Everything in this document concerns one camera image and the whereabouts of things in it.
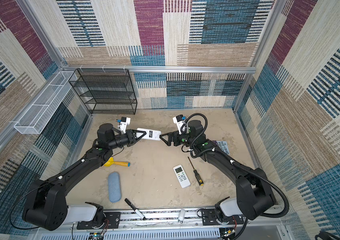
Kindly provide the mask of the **white remote with red buttons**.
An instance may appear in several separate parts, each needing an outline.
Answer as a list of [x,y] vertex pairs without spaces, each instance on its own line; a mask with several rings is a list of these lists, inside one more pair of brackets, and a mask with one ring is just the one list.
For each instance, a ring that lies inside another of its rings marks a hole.
[[143,128],[137,128],[137,130],[147,132],[147,134],[142,138],[144,140],[160,141],[160,135],[162,134],[161,131],[149,130],[149,129],[143,129]]

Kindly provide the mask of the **black yellow screwdriver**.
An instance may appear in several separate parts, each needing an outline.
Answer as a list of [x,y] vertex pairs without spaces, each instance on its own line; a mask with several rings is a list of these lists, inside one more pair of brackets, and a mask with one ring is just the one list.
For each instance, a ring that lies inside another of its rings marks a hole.
[[194,167],[194,165],[193,165],[191,159],[190,159],[189,157],[188,157],[188,159],[189,159],[189,162],[190,162],[190,164],[191,164],[191,166],[192,166],[192,168],[193,168],[193,172],[194,172],[194,174],[195,174],[195,177],[196,177],[196,180],[197,180],[199,186],[203,186],[203,185],[204,185],[204,182],[203,182],[203,180],[202,180],[200,174],[199,174],[198,171],[195,169],[195,167]]

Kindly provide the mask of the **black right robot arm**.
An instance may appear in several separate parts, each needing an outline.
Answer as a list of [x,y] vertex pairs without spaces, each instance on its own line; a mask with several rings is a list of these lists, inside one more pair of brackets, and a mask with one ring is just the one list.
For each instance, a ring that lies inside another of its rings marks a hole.
[[280,218],[280,213],[269,214],[268,210],[276,203],[274,192],[283,192],[268,180],[260,168],[252,169],[227,155],[213,141],[206,137],[208,122],[199,120],[176,120],[178,130],[161,134],[160,139],[168,146],[181,145],[188,147],[191,158],[201,158],[215,166],[226,175],[236,186],[236,198],[225,198],[215,205],[215,215],[219,222],[227,222],[233,215],[243,215],[249,220],[259,216]]

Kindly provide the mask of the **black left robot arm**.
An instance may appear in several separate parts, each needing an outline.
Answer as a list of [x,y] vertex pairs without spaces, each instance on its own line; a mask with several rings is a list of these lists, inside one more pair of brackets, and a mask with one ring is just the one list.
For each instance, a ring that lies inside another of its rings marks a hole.
[[122,133],[110,123],[100,125],[97,139],[83,157],[61,173],[31,184],[22,219],[49,231],[70,222],[85,222],[101,227],[106,220],[103,206],[90,202],[84,206],[69,206],[66,196],[87,175],[110,160],[114,149],[133,146],[146,134],[140,130]]

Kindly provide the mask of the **white air conditioner remote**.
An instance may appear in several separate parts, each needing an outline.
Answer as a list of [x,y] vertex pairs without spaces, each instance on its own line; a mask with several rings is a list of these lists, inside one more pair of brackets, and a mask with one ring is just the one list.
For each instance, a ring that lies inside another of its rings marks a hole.
[[181,187],[184,189],[186,187],[189,187],[191,185],[189,178],[186,175],[186,172],[182,165],[177,165],[173,167],[173,170],[176,174],[176,177],[181,185]]

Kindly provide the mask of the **yellow scraper with blue tip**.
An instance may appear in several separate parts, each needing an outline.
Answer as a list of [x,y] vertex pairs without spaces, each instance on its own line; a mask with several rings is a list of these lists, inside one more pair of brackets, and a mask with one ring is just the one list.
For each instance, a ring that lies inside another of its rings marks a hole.
[[110,167],[112,165],[118,165],[118,166],[123,166],[123,167],[129,167],[130,163],[129,162],[116,162],[114,161],[113,157],[110,157],[105,164],[103,165],[104,167]]

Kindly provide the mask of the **colourful magazine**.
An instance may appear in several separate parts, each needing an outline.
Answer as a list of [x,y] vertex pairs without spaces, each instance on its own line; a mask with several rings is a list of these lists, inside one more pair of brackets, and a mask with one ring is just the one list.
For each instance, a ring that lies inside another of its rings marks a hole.
[[226,155],[230,154],[229,151],[229,146],[226,141],[213,141],[214,146],[214,151],[216,152],[218,149],[223,151]]

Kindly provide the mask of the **blue grey glasses case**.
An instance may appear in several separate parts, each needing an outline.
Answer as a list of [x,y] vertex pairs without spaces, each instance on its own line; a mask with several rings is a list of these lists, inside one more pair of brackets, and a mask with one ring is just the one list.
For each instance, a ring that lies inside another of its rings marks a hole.
[[109,201],[116,203],[122,198],[121,179],[118,172],[112,172],[108,176]]

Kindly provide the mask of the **black marker pen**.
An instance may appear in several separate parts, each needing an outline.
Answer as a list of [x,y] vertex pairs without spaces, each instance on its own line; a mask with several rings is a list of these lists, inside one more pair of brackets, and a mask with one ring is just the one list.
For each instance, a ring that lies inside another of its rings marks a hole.
[[127,198],[125,199],[125,202],[130,206],[130,208],[140,217],[141,220],[146,220],[147,218],[145,215],[138,209],[136,208],[133,203],[128,200]]

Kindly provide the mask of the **white cylinder on rail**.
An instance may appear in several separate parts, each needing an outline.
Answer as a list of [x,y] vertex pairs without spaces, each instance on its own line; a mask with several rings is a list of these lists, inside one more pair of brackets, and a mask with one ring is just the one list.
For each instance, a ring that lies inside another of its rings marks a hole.
[[183,224],[183,222],[185,220],[185,214],[186,214],[186,210],[180,209],[179,216],[178,216],[178,223],[179,224]]

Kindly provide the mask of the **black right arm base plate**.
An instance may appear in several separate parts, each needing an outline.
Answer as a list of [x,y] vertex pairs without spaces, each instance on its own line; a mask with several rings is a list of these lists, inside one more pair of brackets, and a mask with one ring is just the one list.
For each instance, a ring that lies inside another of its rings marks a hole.
[[201,208],[197,210],[197,216],[202,219],[204,226],[213,225],[243,225],[244,218],[240,215],[225,216],[216,209]]

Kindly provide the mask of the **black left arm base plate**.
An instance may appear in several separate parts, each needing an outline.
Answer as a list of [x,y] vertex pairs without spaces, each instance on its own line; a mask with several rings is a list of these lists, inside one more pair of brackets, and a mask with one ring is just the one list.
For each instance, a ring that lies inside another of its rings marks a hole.
[[77,230],[106,230],[117,229],[120,224],[121,212],[104,212],[96,215],[92,221],[81,221],[77,224]]

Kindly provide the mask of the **aluminium front rail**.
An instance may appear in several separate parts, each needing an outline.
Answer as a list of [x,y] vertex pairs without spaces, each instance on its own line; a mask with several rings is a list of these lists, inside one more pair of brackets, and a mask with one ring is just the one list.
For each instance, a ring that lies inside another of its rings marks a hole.
[[[67,219],[63,221],[60,226],[54,227],[53,230],[41,228],[42,231],[45,232],[68,232],[70,228],[73,228],[75,231],[76,226],[79,222],[89,222],[90,215],[80,216],[80,214],[84,213],[85,210],[89,210],[90,206],[70,206],[68,210]],[[102,213],[97,212],[96,215],[102,215],[104,212],[121,212],[120,224],[117,229],[106,229],[108,231],[111,230],[135,230],[135,229],[154,229],[154,228],[201,228],[203,227],[202,219],[197,216],[197,210],[201,208],[183,208],[186,210],[185,220],[183,224],[178,223],[178,216],[180,212],[180,208],[167,208],[167,209],[140,209],[140,211],[147,218],[146,220],[141,220],[140,217],[133,210],[104,210]],[[285,218],[266,218],[266,217],[258,217],[255,220],[245,220],[244,224],[247,223],[248,227],[255,226],[271,226],[271,225],[286,225]],[[241,228],[243,225],[213,225],[213,226],[205,226],[205,227],[216,227],[216,228]],[[95,231],[100,233],[105,230],[78,230],[78,231]]]

